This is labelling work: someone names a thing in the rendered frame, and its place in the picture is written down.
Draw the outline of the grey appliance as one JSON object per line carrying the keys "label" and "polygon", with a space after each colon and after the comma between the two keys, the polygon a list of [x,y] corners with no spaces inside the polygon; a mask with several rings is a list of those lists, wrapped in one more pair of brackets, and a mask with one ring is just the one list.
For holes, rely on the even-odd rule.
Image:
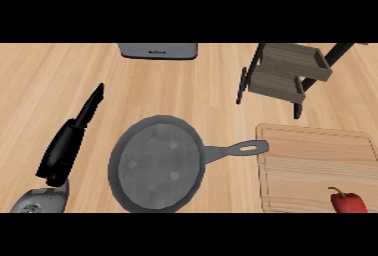
{"label": "grey appliance", "polygon": [[197,56],[196,43],[119,43],[118,48],[131,59],[191,60]]}

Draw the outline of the wooden tiered basket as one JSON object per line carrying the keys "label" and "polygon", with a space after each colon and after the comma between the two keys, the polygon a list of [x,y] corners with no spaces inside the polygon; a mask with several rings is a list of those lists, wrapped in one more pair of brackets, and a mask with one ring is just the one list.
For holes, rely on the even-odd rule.
{"label": "wooden tiered basket", "polygon": [[317,81],[326,82],[332,65],[352,43],[336,43],[326,54],[318,48],[295,43],[259,43],[249,67],[242,68],[236,103],[243,91],[293,104],[293,118],[302,112],[305,91]]}

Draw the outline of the red bell pepper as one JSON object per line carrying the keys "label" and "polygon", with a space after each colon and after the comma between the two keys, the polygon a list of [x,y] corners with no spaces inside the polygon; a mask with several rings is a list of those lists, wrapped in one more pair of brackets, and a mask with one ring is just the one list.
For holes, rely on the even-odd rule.
{"label": "red bell pepper", "polygon": [[367,208],[361,197],[354,193],[344,193],[336,187],[330,187],[335,193],[330,195],[330,204],[336,213],[366,213]]}

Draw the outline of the grey cast iron pan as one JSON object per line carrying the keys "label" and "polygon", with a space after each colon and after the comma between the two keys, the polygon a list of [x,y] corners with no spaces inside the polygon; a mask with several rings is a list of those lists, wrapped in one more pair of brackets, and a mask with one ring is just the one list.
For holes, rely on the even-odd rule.
{"label": "grey cast iron pan", "polygon": [[184,120],[169,115],[147,117],[126,129],[112,150],[112,195],[131,213],[172,213],[193,198],[208,163],[267,151],[264,140],[206,146]]}

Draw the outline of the pale wooden cutting board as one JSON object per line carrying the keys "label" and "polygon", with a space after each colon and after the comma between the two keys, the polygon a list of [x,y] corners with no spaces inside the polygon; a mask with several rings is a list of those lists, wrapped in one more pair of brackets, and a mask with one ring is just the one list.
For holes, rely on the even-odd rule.
{"label": "pale wooden cutting board", "polygon": [[354,193],[378,213],[378,145],[361,132],[261,124],[256,156],[265,212],[330,213],[330,195]]}

